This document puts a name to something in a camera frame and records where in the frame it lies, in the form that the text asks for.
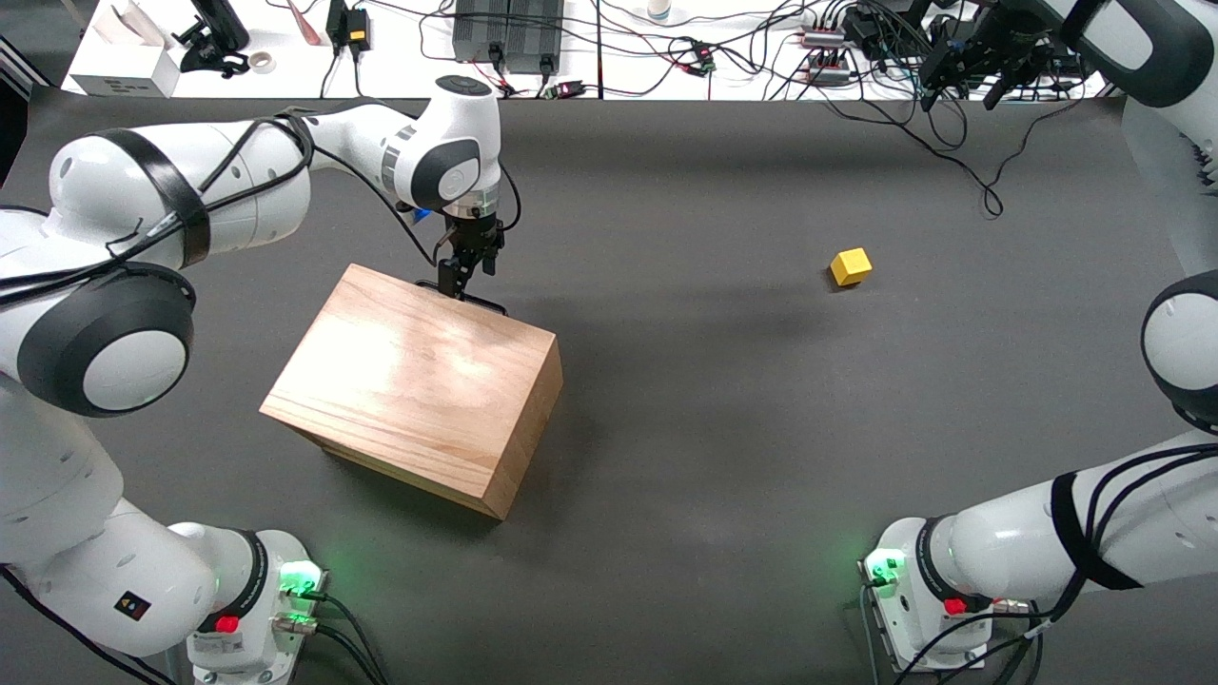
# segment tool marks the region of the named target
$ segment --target gray tabletop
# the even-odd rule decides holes
[[[44,93],[0,201],[45,206],[85,132],[284,105]],[[970,110],[965,158],[988,177],[1044,111]],[[854,559],[884,525],[1184,428],[1138,351],[1181,269],[1118,111],[1041,124],[987,222],[960,169],[818,105],[505,104],[525,215],[471,290],[558,334],[566,388],[502,524],[257,413],[348,263],[428,275],[340,174],[291,239],[188,272],[189,374],[96,431],[158,520],[303,539],[396,683],[870,683]],[[837,291],[825,267],[860,245],[876,271]],[[1040,684],[1208,681],[1209,585],[1084,597]],[[11,595],[0,611],[4,683],[125,683]],[[297,683],[348,680],[307,647]]]

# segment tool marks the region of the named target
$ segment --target white robotic arm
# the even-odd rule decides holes
[[[1027,15],[1191,140],[1195,190],[1213,194],[1218,6],[1001,0],[976,39],[940,49],[923,82],[950,87],[994,55],[1017,61],[1035,35],[1002,28],[1029,26]],[[956,514],[905,518],[881,535],[860,570],[898,670],[982,667],[991,622],[979,617],[1000,600],[1054,606],[1039,617],[1047,626],[1082,592],[1218,572],[1218,272],[1186,278],[1151,302],[1142,353],[1195,430]]]
[[[312,172],[354,173],[406,212],[442,212],[458,267],[493,260],[498,102],[463,77],[436,88],[418,119],[365,99],[99,132],[56,155],[48,216],[0,207],[0,564],[89,640],[135,657],[186,640],[211,684],[290,678],[300,636],[273,623],[312,602],[284,590],[322,583],[300,541],[160,525],[122,499],[80,417],[136,411],[177,384],[195,302],[178,269],[290,235]],[[456,273],[446,294],[460,296],[469,273]]]

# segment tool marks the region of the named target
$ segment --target white box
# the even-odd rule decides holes
[[[88,59],[77,55],[68,73],[89,95],[169,98],[178,85],[178,65],[164,48],[149,45],[99,45]]]

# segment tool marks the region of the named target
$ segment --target yellow cube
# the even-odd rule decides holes
[[[829,264],[829,271],[833,272],[833,279],[838,282],[839,288],[854,285],[862,283],[862,279],[871,273],[871,260],[867,258],[867,252],[862,247],[855,247],[838,252],[838,256],[833,257],[833,263]]]

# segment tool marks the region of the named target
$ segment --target wood grain surface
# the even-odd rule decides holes
[[[261,411],[502,519],[561,386],[553,333],[352,264]]]

